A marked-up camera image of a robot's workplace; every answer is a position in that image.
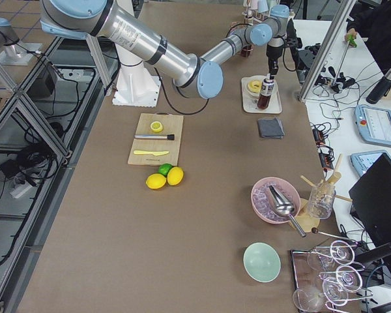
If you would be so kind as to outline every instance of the hand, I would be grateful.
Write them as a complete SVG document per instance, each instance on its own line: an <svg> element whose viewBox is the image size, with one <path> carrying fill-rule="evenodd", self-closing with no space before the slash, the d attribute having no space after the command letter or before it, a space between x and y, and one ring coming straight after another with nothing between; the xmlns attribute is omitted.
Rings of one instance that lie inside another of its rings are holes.
<svg viewBox="0 0 391 313"><path fill-rule="evenodd" d="M345 41L349 41L349 36L352 36L353 39L356 39L357 34L358 32L356 32L354 28L351 28L345 35Z"/></svg>

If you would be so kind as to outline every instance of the wooden cutting board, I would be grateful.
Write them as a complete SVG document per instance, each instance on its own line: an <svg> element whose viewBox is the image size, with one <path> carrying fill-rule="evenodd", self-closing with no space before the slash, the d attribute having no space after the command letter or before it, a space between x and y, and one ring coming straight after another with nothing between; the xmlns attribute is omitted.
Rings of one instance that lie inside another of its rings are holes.
<svg viewBox="0 0 391 313"><path fill-rule="evenodd" d="M151 131L151 123L159 121L164 126L163 131L153 133ZM181 144L181 132L184 116L171 114L149 114L142 113L138 126L136 127L135 135L168 135L174 134L175 140L148 140L134 139L130 150L128 164L132 165L153 165L158 166L163 163L170 163L174 166L178 165L178 156ZM145 151L169 151L167 155L134 155L135 150Z"/></svg>

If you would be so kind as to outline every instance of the white desk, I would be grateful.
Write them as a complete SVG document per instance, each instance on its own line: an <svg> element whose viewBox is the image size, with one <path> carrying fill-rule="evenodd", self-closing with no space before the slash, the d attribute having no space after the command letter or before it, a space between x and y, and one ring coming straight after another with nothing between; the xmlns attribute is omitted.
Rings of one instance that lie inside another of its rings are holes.
<svg viewBox="0 0 391 313"><path fill-rule="evenodd" d="M327 29L330 26L330 22L295 20L294 26L297 30L297 36L302 39L303 45L305 47L322 42L326 35ZM341 55L346 45L343 40L344 34L345 33L338 35L338 39L328 56L326 68L332 65L336 71L338 70ZM374 62L373 57L366 48L363 40L358 37L356 39L356 43L358 44L357 48L349 48L340 71L343 72L345 76L355 78L355 80L359 83L360 92L362 93L379 79L381 79L383 74L381 73L378 65ZM327 71L323 73L323 75L330 77L330 74ZM315 90L315 94L319 94L321 90L322 89L320 87L317 88ZM369 88L367 92L365 92L365 94L360 98L359 104L368 104L365 99L371 90L372 87ZM328 91L330 93L329 95L326 92L320 96L313 94L308 95L306 106L310 122L314 124L330 122L334 127L336 126L336 121L325 118L321 109L322 107L326 116L332 116L332 111L334 108L331 108L325 104L335 106L336 103L333 100L330 100L333 99L333 92L329 89ZM345 108L350 109L341 112L340 117L342 120L339 121L339 129L337 129L328 137L328 141L326 143L334 148L334 155L336 160L338 159L340 153L343 154L343 161L340 166L342 178L336 183L336 192L341 196L349 196L349 190L359 178L355 169L352 167L350 155L352 153L380 149L387 150L391 155L391 148L368 144L364 142L358 133L358 128L355 125L355 119L353 116L353 108L357 105L359 90L344 90L342 93L335 95L335 98L341 102L346 103L339 103L339 108L341 110ZM373 107L386 108L391 110L391 100L380 100L376 105L373 105ZM338 226L340 227L340 224L342 224L346 231L359 230L361 226L359 226L350 216L350 208L351 204L349 202L339 199L335 200L334 212L336 214L336 221ZM356 233L352 232L348 233L348 236L356 240L360 240L361 233L359 231ZM371 290L374 292L374 299L379 303L378 305L391 301L391 288L388 286L372 287ZM372 307L378 305L371 303L369 306Z"/></svg>

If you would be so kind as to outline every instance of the computer monitor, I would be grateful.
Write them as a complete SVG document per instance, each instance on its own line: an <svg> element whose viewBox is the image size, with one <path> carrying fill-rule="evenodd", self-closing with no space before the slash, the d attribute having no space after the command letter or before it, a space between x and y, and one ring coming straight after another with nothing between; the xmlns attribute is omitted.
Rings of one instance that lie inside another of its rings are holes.
<svg viewBox="0 0 391 313"><path fill-rule="evenodd" d="M357 217L391 272L391 158L382 154L349 194Z"/></svg>

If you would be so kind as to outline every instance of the scoop handle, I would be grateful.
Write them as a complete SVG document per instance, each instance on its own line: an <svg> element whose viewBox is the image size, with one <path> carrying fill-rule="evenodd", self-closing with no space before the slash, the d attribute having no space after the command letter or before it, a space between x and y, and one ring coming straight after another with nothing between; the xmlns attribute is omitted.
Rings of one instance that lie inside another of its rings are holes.
<svg viewBox="0 0 391 313"><path fill-rule="evenodd" d="M291 223L293 223L295 229L300 234L300 236L304 238L306 236L306 232L301 228L300 224L297 222L295 217L292 214L288 215L288 217L289 217L289 220L291 221Z"/></svg>

